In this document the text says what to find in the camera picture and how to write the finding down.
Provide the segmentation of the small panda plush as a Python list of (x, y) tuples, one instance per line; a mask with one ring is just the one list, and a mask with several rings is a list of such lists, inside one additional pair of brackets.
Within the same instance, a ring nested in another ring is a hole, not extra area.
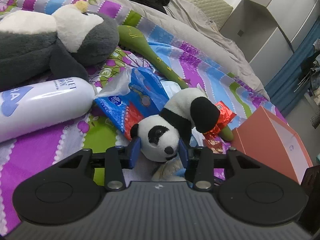
[(213, 130), (219, 109), (198, 88), (185, 88), (174, 94), (156, 115), (130, 129), (132, 139), (141, 139), (141, 152), (150, 161), (164, 163), (178, 155), (179, 141), (188, 143), (191, 130), (204, 134)]

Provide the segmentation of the small red candy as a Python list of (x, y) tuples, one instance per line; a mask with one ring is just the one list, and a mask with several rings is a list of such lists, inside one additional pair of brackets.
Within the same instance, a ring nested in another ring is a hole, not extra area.
[(227, 150), (231, 146), (230, 142), (222, 140), (220, 137), (214, 139), (203, 139), (204, 146), (210, 148), (213, 153), (216, 154), (226, 154)]

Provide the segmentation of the blue tissue pack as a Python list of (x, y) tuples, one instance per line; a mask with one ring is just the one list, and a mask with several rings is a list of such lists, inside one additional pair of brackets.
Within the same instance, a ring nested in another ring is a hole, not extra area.
[(158, 114), (169, 100), (159, 78), (147, 68), (120, 72), (95, 97), (95, 103), (124, 137), (144, 118)]

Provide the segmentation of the red candy wrapper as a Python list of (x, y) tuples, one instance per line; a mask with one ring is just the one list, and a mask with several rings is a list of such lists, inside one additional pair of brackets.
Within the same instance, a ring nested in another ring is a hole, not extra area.
[(233, 119), (236, 117), (236, 114), (222, 101), (217, 102), (215, 106), (220, 111), (217, 124), (213, 129), (204, 133), (203, 135), (206, 140), (213, 140), (216, 137), (220, 137), (224, 141), (232, 141), (234, 136), (228, 124), (233, 121)]

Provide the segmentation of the white face mask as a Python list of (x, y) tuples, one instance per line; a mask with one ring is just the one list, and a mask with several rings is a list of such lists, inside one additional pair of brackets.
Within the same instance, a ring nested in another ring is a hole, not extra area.
[(161, 80), (161, 84), (168, 98), (172, 98), (176, 93), (178, 93), (181, 90), (180, 86), (174, 81)]

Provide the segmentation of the pink cardboard box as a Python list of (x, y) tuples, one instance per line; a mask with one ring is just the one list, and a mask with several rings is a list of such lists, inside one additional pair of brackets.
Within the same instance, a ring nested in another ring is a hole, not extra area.
[(313, 166), (298, 133), (262, 106), (232, 132), (233, 147), (299, 184)]

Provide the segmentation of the green plush massage stick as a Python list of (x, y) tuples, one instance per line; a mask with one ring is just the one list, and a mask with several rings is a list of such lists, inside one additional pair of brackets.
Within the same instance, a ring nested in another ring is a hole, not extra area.
[(181, 89), (186, 89), (189, 86), (185, 81), (178, 76), (149, 46), (143, 33), (135, 27), (129, 25), (120, 25), (118, 27), (119, 44), (129, 50), (134, 50), (164, 75), (168, 80), (176, 82)]

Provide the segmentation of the colourful striped bedsheet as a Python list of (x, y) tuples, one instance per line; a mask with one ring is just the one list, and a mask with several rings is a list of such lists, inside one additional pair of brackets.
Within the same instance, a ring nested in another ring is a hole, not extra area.
[[(18, 10), (52, 13), (79, 0), (1, 0), (1, 15)], [(109, 0), (84, 0), (92, 11), (102, 12), (118, 23), (138, 28), (166, 64), (190, 86), (202, 87), (210, 100), (224, 102), (236, 117), (232, 128), (239, 127), (260, 106), (276, 115), (275, 106), (233, 73), (210, 59), (188, 42), (177, 38), (134, 10)], [(126, 139), (97, 110), (80, 118), (51, 126), (1, 144), (1, 234), (6, 235), (20, 222), (12, 205), (16, 186), (88, 147), (103, 152), (126, 144)]]

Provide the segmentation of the blue curtain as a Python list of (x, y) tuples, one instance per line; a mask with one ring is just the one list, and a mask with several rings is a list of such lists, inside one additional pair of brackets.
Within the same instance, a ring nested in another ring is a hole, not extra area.
[(266, 85), (266, 91), (276, 107), (276, 116), (279, 118), (283, 119), (294, 109), (309, 87), (308, 83), (298, 85), (306, 76), (306, 71), (302, 70), (301, 65), (315, 53), (313, 44), (317, 39), (319, 39), (319, 19), (283, 68)]

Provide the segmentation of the white lotion bottle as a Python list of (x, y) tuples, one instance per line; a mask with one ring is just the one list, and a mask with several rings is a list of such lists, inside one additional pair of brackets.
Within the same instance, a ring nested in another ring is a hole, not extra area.
[(98, 93), (78, 77), (1, 92), (1, 142), (86, 114)]

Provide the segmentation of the beige duvet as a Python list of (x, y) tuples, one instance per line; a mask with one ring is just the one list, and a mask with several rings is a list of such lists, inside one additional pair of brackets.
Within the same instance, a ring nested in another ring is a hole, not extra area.
[(177, 38), (188, 42), (210, 59), (244, 81), (250, 88), (269, 99), (259, 77), (236, 43), (224, 37), (216, 24), (193, 4), (185, 0), (171, 0), (168, 14), (129, 0), (109, 0), (128, 7), (148, 18)]

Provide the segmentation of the grey white penguin plush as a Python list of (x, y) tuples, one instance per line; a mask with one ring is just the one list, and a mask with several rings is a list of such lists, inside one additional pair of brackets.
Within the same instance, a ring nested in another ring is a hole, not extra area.
[(107, 60), (119, 43), (114, 19), (77, 1), (51, 15), (18, 10), (1, 19), (1, 90), (51, 72), (89, 80), (87, 67)]

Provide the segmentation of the white wardrobe cabinet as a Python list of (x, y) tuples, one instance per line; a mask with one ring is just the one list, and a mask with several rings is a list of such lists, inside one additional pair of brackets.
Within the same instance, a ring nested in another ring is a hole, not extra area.
[(319, 0), (241, 0), (220, 32), (244, 53), (267, 85), (294, 54), (319, 16)]

